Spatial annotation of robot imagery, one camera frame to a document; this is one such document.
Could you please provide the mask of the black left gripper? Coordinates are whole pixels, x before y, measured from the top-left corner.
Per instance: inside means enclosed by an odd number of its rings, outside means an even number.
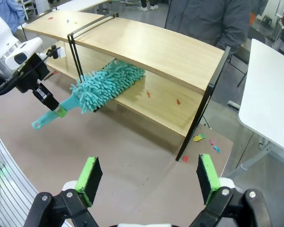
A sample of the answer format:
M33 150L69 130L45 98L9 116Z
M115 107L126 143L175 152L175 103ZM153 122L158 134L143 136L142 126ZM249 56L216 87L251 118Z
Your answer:
M54 111L59 117L63 118L67 111L42 83L38 83L38 80L43 80L50 73L44 61L34 53L20 72L21 75L16 83L16 88L21 93L32 90L34 96L43 105L47 106L51 111Z

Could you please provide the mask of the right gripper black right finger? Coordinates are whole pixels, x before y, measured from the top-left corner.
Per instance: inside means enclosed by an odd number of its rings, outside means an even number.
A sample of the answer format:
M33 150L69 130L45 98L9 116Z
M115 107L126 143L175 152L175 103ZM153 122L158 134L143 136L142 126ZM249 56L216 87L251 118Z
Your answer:
M193 227L216 227L223 218L236 227L271 227L265 198L260 190L241 191L234 182L219 177L209 154L198 156L196 174L205 208L192 222Z

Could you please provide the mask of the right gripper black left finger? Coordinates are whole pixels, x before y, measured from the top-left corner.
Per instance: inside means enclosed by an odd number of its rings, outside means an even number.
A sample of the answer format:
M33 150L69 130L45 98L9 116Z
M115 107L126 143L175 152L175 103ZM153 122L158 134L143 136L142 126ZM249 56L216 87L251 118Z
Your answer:
M92 207L102 177L98 157L88 157L72 189L53 196L49 192L36 195L26 218L27 227L61 227L71 219L75 227L97 227L88 208Z

